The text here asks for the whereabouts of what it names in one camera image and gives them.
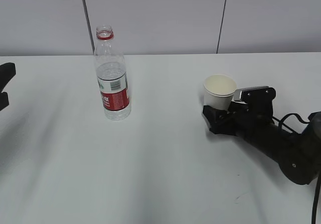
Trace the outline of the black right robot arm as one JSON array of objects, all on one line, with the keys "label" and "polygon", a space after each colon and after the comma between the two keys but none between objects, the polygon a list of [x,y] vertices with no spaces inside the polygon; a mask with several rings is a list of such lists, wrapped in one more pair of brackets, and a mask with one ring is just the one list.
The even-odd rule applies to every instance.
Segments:
[{"label": "black right robot arm", "polygon": [[282,173],[299,185],[310,184],[320,172],[320,113],[311,113],[302,133],[290,133],[277,124],[271,111],[257,111],[232,102],[228,110],[203,107],[213,134],[237,136],[271,158]]}]

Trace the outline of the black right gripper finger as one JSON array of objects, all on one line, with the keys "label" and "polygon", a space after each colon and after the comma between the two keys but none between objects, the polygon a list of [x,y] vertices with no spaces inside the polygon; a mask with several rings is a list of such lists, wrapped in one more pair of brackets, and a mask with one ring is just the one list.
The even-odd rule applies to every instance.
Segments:
[{"label": "black right gripper finger", "polygon": [[205,105],[203,106],[202,114],[210,129],[228,129],[232,127],[231,113],[227,110],[219,110]]}]

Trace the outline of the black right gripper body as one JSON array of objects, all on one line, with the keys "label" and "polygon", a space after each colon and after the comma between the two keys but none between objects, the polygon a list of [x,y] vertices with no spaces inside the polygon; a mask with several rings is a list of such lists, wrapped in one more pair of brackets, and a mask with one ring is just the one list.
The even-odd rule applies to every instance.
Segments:
[{"label": "black right gripper body", "polygon": [[232,127],[214,129],[214,134],[238,136],[244,140],[275,140],[276,125],[273,120],[255,116],[249,111],[247,104],[232,102],[228,108],[231,113]]}]

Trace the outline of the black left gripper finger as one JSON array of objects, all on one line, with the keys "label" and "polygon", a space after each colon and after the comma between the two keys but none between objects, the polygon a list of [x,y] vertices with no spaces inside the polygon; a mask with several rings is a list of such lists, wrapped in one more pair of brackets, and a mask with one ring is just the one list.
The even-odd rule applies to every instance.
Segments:
[{"label": "black left gripper finger", "polygon": [[4,88],[6,85],[12,80],[12,78],[16,75],[16,66],[12,62],[4,63],[1,65],[0,72],[0,91],[1,91],[1,99],[0,99],[0,110],[3,110],[7,106],[9,106],[9,98],[8,93],[4,92]]}]

